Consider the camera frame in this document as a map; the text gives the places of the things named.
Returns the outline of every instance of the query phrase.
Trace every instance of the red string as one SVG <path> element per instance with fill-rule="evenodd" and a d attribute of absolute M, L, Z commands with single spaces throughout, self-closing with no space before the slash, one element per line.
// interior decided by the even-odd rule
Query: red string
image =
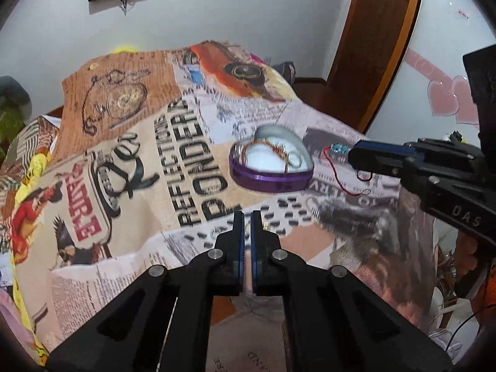
<path fill-rule="evenodd" d="M 325 158 L 329 161 L 329 164 L 331 164 L 331 166 L 332 166 L 332 170 L 334 171 L 334 176 L 336 177 L 336 181 L 338 182 L 339 187 L 341 187 L 341 189 L 342 189 L 343 191 L 345 191 L 346 193 L 348 193 L 350 196 L 354 196 L 354 197 L 357 197 L 357 196 L 368 196 L 368 195 L 371 193 L 370 189 L 364 189 L 364 190 L 362 190 L 360 193 L 352 193 L 352 192 L 350 192 L 349 190 L 347 190 L 347 189 L 343 186 L 343 184 L 342 184 L 342 183 L 341 183 L 341 181 L 339 180 L 339 177 L 338 177 L 338 172 L 337 172 L 337 170 L 336 170 L 336 167 L 335 167 L 335 166 L 334 166 L 334 164 L 332 163 L 331 158 L 329 157 L 329 155 L 327 155 L 327 152 L 328 152 L 328 150 L 330 150 L 330 149 L 332 149 L 332 147 L 331 147 L 331 146 L 324 148 L 324 150 L 323 150 L 323 151 L 324 151 L 324 156 L 325 156 Z M 367 180 L 367 179 L 360 179 L 360 178 L 358 177 L 358 171 L 356 172 L 356 177 L 357 177 L 357 179 L 358 179 L 358 180 L 361 180 L 361 181 L 369 181 L 369 180 L 371 180 L 371 179 L 372 179 L 372 176 L 373 176 L 373 175 L 371 174 L 371 175 L 370 175 L 370 179 L 368 179 L 368 180 Z"/>

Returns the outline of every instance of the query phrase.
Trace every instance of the wooden floor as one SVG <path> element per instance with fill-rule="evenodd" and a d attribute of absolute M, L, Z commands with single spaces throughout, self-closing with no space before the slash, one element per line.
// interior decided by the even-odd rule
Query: wooden floor
<path fill-rule="evenodd" d="M 298 98 L 312 108 L 341 120 L 355 129 L 360 124 L 360 114 L 351 109 L 346 98 L 333 92 L 328 86 L 303 83 L 293 85 L 293 89 Z"/>

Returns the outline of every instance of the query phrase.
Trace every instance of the plaid fabric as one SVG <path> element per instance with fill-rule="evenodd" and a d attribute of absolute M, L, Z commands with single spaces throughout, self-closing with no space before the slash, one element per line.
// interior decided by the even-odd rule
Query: plaid fabric
<path fill-rule="evenodd" d="M 43 117 L 33 120 L 12 141 L 0 168 L 0 242 L 8 239 L 9 217 L 15 206 L 16 191 L 35 154 L 48 154 L 58 134 L 53 124 Z"/>

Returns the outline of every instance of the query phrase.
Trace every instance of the silver screw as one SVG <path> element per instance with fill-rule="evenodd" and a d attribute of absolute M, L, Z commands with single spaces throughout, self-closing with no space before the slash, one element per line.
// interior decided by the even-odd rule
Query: silver screw
<path fill-rule="evenodd" d="M 284 260 L 286 257 L 288 257 L 288 252 L 282 249 L 276 249 L 272 252 L 272 257 L 274 257 L 276 260 Z"/>
<path fill-rule="evenodd" d="M 220 259 L 224 255 L 224 252 L 220 249 L 210 249 L 208 251 L 208 257 L 210 257 L 213 260 Z"/>
<path fill-rule="evenodd" d="M 331 273 L 334 277 L 343 278 L 345 275 L 348 274 L 348 270 L 345 269 L 343 266 L 334 266 L 331 268 Z"/>
<path fill-rule="evenodd" d="M 160 277 L 164 273 L 164 271 L 165 271 L 164 266 L 156 264 L 150 267 L 150 269 L 148 270 L 148 274 L 151 275 L 152 277 Z"/>

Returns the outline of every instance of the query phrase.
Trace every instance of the orange car print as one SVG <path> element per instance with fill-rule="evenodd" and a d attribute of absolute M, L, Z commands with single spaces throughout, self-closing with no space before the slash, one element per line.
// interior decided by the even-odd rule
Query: orange car print
<path fill-rule="evenodd" d="M 242 63 L 224 45 L 207 41 L 190 46 L 183 57 L 183 64 L 199 64 L 205 76 L 213 75 L 217 82 L 240 98 L 275 99 L 265 88 L 262 67 L 254 63 Z"/>

